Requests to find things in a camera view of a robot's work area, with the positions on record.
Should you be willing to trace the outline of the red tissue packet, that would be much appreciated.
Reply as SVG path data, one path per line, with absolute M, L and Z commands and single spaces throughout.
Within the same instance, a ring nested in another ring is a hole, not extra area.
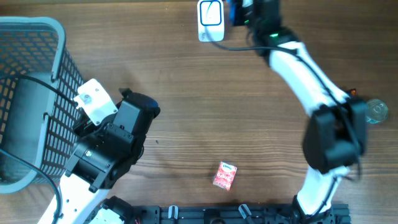
M 212 184 L 229 191 L 233 184 L 236 172 L 237 172 L 236 166 L 221 161 L 218 170 L 214 175 Z

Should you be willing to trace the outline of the round metal tin can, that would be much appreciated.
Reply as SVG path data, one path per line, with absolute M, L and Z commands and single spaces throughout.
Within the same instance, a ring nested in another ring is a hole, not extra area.
M 367 106 L 366 121 L 369 124 L 381 123 L 388 118 L 388 107 L 385 102 L 379 99 L 371 99 L 367 101 Z

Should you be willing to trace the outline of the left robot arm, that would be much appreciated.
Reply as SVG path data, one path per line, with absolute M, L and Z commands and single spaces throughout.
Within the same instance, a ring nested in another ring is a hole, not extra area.
M 146 134 L 160 113 L 149 96 L 122 89 L 118 112 L 98 127 L 85 120 L 75 127 L 79 140 L 65 166 L 57 194 L 40 223 L 129 223 L 130 206 L 107 197 L 119 178 L 144 152 Z

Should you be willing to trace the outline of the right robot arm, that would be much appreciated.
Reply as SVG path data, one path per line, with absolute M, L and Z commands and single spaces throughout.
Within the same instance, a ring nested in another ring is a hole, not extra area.
M 280 75 L 309 117 L 302 141 L 308 164 L 293 210 L 301 223 L 319 222 L 349 168 L 366 152 L 366 103 L 337 87 L 296 33 L 283 26 L 279 1 L 228 1 L 234 26 L 246 26 L 256 51 Z

